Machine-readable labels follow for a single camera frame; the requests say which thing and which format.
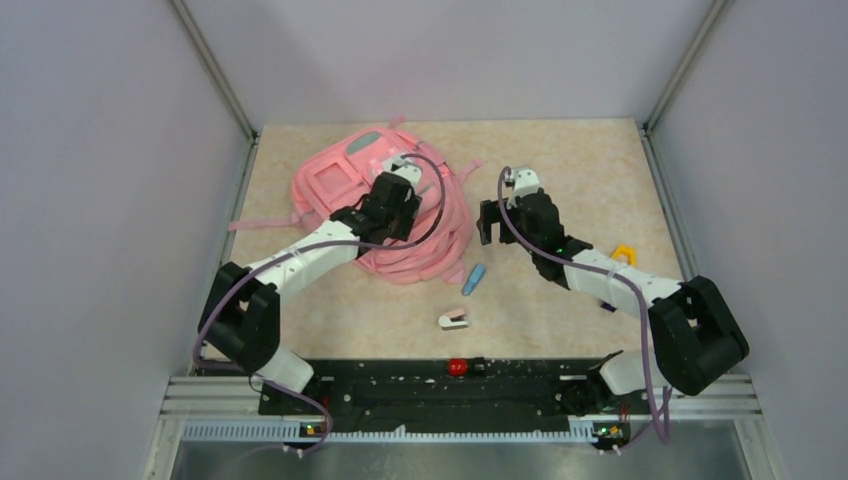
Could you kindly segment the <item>blue eraser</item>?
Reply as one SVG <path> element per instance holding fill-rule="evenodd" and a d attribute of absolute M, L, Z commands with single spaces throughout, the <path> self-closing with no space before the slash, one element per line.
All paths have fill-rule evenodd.
<path fill-rule="evenodd" d="M 476 264 L 470 271 L 466 281 L 461 288 L 463 296 L 471 295 L 480 284 L 486 273 L 486 267 L 483 264 Z"/>

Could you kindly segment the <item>pink student backpack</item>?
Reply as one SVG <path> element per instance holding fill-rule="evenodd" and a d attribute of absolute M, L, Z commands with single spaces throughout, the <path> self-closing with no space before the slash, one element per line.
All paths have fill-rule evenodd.
<path fill-rule="evenodd" d="M 388 221 L 402 236 L 386 239 L 389 250 L 358 259 L 361 269 L 398 285 L 434 278 L 458 284 L 473 230 L 463 187 L 481 164 L 455 170 L 435 147 L 397 123 L 366 128 L 297 168 L 289 217 L 237 220 L 229 228 L 298 225 L 314 231 L 337 211 L 358 211 Z"/>

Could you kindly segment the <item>red black stamp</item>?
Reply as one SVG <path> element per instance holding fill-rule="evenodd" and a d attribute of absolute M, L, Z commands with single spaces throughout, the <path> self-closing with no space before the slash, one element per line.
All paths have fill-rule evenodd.
<path fill-rule="evenodd" d="M 452 377 L 484 377 L 487 374 L 487 362 L 484 357 L 451 358 L 447 362 L 447 372 Z"/>

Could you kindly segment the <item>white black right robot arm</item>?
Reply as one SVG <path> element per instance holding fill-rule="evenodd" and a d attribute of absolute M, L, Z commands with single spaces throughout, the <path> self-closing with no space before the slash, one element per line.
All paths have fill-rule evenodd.
<path fill-rule="evenodd" d="M 627 394 L 647 385 L 698 395 L 750 353 L 712 280 L 659 277 L 612 259 L 566 234 L 558 208 L 544 191 L 514 204 L 483 200 L 476 225 L 482 244 L 491 243 L 492 228 L 498 225 L 500 243 L 521 245 L 546 281 L 639 320 L 639 349 L 605 358 L 586 385 L 589 404 L 600 412 L 614 411 Z"/>

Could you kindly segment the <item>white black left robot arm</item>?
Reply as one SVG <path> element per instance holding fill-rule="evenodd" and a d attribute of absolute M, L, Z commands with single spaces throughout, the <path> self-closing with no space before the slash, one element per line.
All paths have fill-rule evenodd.
<path fill-rule="evenodd" d="M 297 413 L 319 404 L 313 367 L 281 340 L 281 306 L 331 270 L 375 249 L 406 246 L 421 198 L 419 167 L 380 173 L 360 204 L 332 213 L 312 233 L 264 260 L 219 268 L 198 326 L 198 341 L 239 370 L 283 386 Z"/>

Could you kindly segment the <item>yellow triangular toy block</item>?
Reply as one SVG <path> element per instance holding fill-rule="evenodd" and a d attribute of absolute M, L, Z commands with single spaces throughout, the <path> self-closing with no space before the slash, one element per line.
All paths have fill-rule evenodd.
<path fill-rule="evenodd" d="M 633 247 L 625 244 L 618 245 L 612 252 L 610 257 L 619 262 L 630 266 L 638 265 L 638 257 Z"/>

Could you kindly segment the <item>aluminium frame rail right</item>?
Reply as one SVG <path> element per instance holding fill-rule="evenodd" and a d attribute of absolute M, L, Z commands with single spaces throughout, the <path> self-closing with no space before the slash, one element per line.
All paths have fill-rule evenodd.
<path fill-rule="evenodd" d="M 728 0 L 710 2 L 697 30 L 677 61 L 669 79 L 664 83 L 664 87 L 658 99 L 654 102 L 647 119 L 639 124 L 641 144 L 668 227 L 678 266 L 684 279 L 691 279 L 698 274 L 699 265 L 692 250 L 692 240 L 687 231 L 684 215 L 681 212 L 668 173 L 667 162 L 662 156 L 659 130 L 689 78 L 696 70 L 701 57 L 709 48 L 712 37 L 734 4 L 735 1 Z"/>

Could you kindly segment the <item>aluminium frame rail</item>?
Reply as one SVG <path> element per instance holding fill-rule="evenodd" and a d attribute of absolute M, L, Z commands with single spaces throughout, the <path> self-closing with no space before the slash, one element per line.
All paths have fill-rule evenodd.
<path fill-rule="evenodd" d="M 187 143 L 199 159 L 191 164 L 190 185 L 198 190 L 198 206 L 189 218 L 204 227 L 199 250 L 199 279 L 194 282 L 196 314 L 204 312 L 216 271 L 232 248 L 226 224 L 233 218 L 242 198 L 242 182 L 255 150 L 257 129 L 239 98 L 219 50 L 210 38 L 203 12 L 213 1 L 168 1 L 184 42 L 192 55 L 197 74 L 188 81 L 202 94 L 203 103 L 189 110 L 191 134 Z"/>
<path fill-rule="evenodd" d="M 662 156 L 659 130 L 689 78 L 696 70 L 701 57 L 709 48 L 712 37 L 734 4 L 735 1 L 728 0 L 710 2 L 697 30 L 677 61 L 669 79 L 664 83 L 664 87 L 658 99 L 654 102 L 647 119 L 639 124 L 641 144 L 668 227 L 678 266 L 684 279 L 691 279 L 698 274 L 699 265 L 692 250 L 692 240 L 687 231 L 684 215 L 681 212 L 668 173 L 667 162 Z"/>

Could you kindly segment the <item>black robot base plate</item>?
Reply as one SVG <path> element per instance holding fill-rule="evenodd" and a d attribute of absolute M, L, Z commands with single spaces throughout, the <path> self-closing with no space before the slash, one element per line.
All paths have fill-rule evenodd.
<path fill-rule="evenodd" d="M 298 398 L 240 375 L 177 377 L 162 412 L 203 420 L 207 437 L 295 445 L 538 441 L 615 448 L 652 430 L 649 395 L 602 393 L 590 377 L 596 358 L 486 359 L 484 377 L 452 377 L 448 360 L 314 360 L 314 377 Z"/>

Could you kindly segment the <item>aluminium frame rail left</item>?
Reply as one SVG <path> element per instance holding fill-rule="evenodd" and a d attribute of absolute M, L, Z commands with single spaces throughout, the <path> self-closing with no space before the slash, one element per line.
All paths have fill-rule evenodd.
<path fill-rule="evenodd" d="M 239 98 L 219 50 L 210 38 L 203 12 L 213 1 L 168 1 L 184 42 L 192 55 L 197 74 L 188 81 L 202 94 L 203 103 L 189 110 L 191 134 L 187 143 L 199 159 L 191 164 L 190 185 L 198 190 L 198 206 L 189 218 L 204 227 L 199 250 L 199 279 L 194 282 L 196 314 L 204 312 L 216 271 L 232 248 L 226 224 L 233 218 L 242 198 L 242 182 L 255 150 L 257 129 Z"/>

